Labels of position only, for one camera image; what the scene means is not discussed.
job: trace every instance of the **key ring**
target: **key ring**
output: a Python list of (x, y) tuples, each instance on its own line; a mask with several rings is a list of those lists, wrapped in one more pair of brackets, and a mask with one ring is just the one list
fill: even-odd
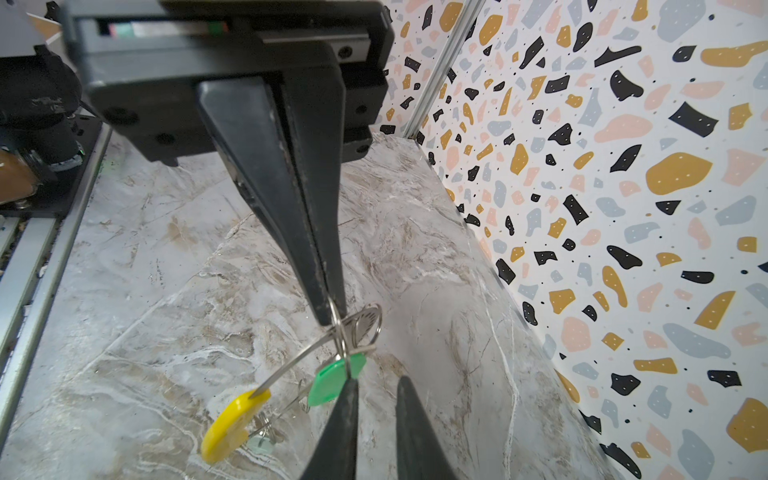
[[(299, 351), (289, 362), (262, 382), (256, 390), (238, 396), (210, 426), (200, 445), (200, 454), (205, 462), (213, 464), (226, 458), (245, 443), (249, 437), (272, 425), (305, 395), (308, 397), (310, 406), (322, 405), (334, 400), (339, 396), (346, 379), (359, 375), (366, 364), (365, 353), (376, 348), (375, 341), (381, 333), (381, 307), (371, 304), (358, 313), (339, 320), (339, 311), (336, 305), (333, 304), (333, 301), (330, 304), (333, 326), (326, 330), (320, 338)], [(376, 329), (371, 340), (366, 345), (359, 346), (359, 342), (370, 332), (374, 323), (376, 323)], [(348, 337), (348, 329), (351, 330), (351, 341)], [(301, 389), (299, 395), (288, 406), (281, 409), (276, 417), (268, 420), (253, 434), (249, 435), (245, 428), (272, 396), (270, 387), (299, 361), (331, 339), (336, 344), (337, 355), (321, 365), (315, 380)], [(343, 367), (341, 376), (339, 375), (339, 366)]]

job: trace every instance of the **terrazzo pattern wall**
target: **terrazzo pattern wall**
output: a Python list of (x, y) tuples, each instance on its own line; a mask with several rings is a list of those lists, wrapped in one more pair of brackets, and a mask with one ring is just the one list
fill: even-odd
[(401, 135), (424, 93), (437, 57), (464, 4), (449, 0), (381, 0), (392, 19), (395, 44), (384, 71), (389, 90), (373, 128)]
[(762, 0), (488, 0), (417, 141), (627, 478), (768, 472)]

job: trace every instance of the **green key tag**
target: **green key tag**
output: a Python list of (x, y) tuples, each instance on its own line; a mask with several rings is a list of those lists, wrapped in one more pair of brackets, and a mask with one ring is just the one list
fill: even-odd
[[(366, 355), (364, 353), (356, 353), (350, 356), (349, 363), (352, 367), (352, 377), (356, 379), (362, 368), (366, 365)], [(315, 382), (307, 398), (310, 407), (335, 400), (341, 393), (344, 382), (346, 382), (344, 359), (331, 363), (326, 368), (320, 370), (320, 373), (315, 377)]]
[(269, 438), (261, 435), (248, 439), (246, 446), (251, 452), (257, 455), (269, 455), (275, 449), (275, 444), (273, 444)]

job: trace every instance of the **marble surface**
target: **marble surface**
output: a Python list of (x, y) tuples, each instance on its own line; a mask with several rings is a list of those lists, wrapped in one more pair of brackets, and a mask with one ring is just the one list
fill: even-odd
[[(0, 478), (297, 478), (330, 406), (285, 415), (269, 454), (210, 467), (198, 453), (234, 396), (320, 332), (290, 265), (215, 155), (176, 170), (137, 157), (115, 137)], [(377, 134), (343, 166), (339, 233), (350, 310), (384, 311), (360, 376), (359, 478), (397, 476), (402, 375), (459, 478), (614, 478), (412, 142)], [(329, 348), (273, 387), (268, 412)]]

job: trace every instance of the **yellow key tag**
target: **yellow key tag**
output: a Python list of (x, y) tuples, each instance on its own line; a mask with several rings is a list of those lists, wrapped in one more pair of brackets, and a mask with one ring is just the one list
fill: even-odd
[(237, 397), (206, 432), (200, 445), (200, 455), (206, 463), (212, 465), (224, 460), (248, 440), (245, 427), (272, 396), (269, 390), (253, 399), (251, 394), (253, 392)]

